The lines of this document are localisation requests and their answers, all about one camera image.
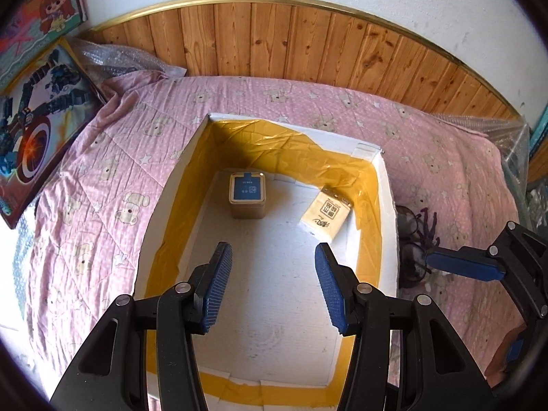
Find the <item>blue gripper pad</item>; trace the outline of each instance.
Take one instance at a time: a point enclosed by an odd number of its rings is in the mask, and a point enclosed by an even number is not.
[[[216,267],[203,300],[202,326],[205,332],[215,324],[219,315],[232,269],[232,247],[226,242],[219,243],[209,264],[216,264]]]
[[[335,328],[339,329],[340,334],[345,334],[348,328],[348,323],[344,312],[344,297],[337,285],[335,276],[329,264],[329,255],[326,254],[326,249],[321,244],[317,245],[314,253],[314,265],[316,266],[316,274],[320,281],[323,297],[331,323]]]
[[[479,255],[477,249],[468,247],[457,251],[442,248],[429,250],[426,253],[426,264],[434,269],[480,281],[500,281],[506,274],[495,260]]]

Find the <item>poster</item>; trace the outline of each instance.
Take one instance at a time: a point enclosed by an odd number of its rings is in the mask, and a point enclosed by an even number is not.
[[[24,0],[0,33],[0,91],[44,48],[82,21],[79,0]]]
[[[60,40],[10,85],[0,106],[0,215],[14,228],[102,98]]]

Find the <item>pink blanket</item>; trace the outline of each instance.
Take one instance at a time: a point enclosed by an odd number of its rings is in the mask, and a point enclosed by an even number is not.
[[[108,90],[109,103],[71,147],[37,210],[26,321],[35,350],[58,373],[113,299],[133,291],[154,206],[210,112],[378,144],[396,203],[438,212],[445,247],[486,248],[506,221],[517,221],[495,146],[380,97],[287,80],[169,79],[148,71],[112,79]],[[497,286],[434,273],[419,289],[440,304],[482,368],[519,319]]]

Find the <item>bubble wrap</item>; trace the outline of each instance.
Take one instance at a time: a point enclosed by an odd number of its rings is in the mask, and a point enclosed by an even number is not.
[[[527,122],[521,117],[520,119],[505,120],[444,114],[434,114],[434,116],[453,125],[485,134],[487,139],[499,149],[502,171],[506,185],[516,201],[520,224],[533,230],[525,200],[530,136]]]
[[[98,45],[78,38],[67,38],[70,47],[92,82],[99,87],[111,77],[133,71],[162,71],[177,78],[184,77],[185,68],[171,66],[148,52],[130,46]]]

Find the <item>wood grain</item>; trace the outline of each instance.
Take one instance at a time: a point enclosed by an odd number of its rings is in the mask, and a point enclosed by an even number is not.
[[[328,11],[293,8],[284,78],[304,82],[318,79],[330,18]]]
[[[251,5],[251,75],[283,79],[290,22],[291,6]]]
[[[139,17],[124,23],[124,31],[128,46],[156,55],[149,17]]]
[[[104,43],[108,43],[105,40],[105,36],[103,35],[103,31],[97,32],[97,31],[94,31],[94,30],[90,30],[90,31],[84,32],[82,34],[82,39],[86,40],[86,41],[91,41],[93,43],[97,43],[99,45],[102,45]]]
[[[186,68],[185,46],[179,11],[171,9],[149,15],[156,55],[164,62]]]
[[[329,23],[318,83],[348,87],[358,60],[367,23],[354,17],[333,14]]]
[[[406,37],[400,37],[376,92],[377,95],[401,102],[425,53],[425,46]]]
[[[348,87],[426,112],[513,118],[470,71],[355,17],[277,3],[190,6],[87,32],[186,67],[188,75],[252,75]]]
[[[402,98],[402,103],[427,111],[428,103],[449,66],[450,62],[445,57],[427,50]]]
[[[219,75],[213,5],[181,8],[179,14],[183,29],[187,75]]]
[[[500,105],[500,101],[492,92],[485,86],[480,86],[464,112],[474,117],[494,117]]]
[[[545,139],[529,164],[528,181],[533,182],[548,174],[548,141]]]
[[[122,45],[127,46],[128,41],[125,38],[125,30],[123,24],[117,24],[111,28],[104,29],[101,31],[105,43],[110,43],[111,45]]]
[[[470,105],[470,102],[480,89],[480,82],[475,77],[467,74],[465,75],[459,89],[447,104],[445,114],[450,115],[462,115],[465,114],[466,109]]]
[[[376,94],[398,40],[399,34],[368,24],[348,88]]]
[[[215,5],[219,75],[250,75],[251,3]]]
[[[430,113],[446,113],[447,106],[459,90],[467,73],[454,63],[451,63],[439,80],[435,91],[426,103],[426,111]]]

